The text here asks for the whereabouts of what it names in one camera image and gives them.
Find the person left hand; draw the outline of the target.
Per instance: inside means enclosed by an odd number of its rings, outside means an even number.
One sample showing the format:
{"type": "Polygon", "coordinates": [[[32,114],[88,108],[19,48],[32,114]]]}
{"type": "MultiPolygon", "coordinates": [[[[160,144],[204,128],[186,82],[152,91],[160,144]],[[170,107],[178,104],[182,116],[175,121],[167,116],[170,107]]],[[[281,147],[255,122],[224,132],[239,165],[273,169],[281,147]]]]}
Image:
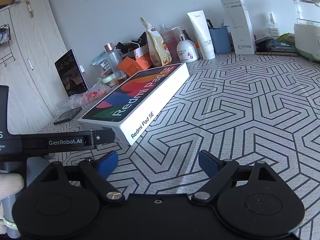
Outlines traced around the person left hand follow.
{"type": "Polygon", "coordinates": [[[21,191],[24,187],[24,180],[20,174],[16,173],[4,173],[0,174],[0,200],[1,200],[1,235],[7,233],[7,227],[3,221],[4,211],[2,200],[12,195],[15,195],[21,191]]]}

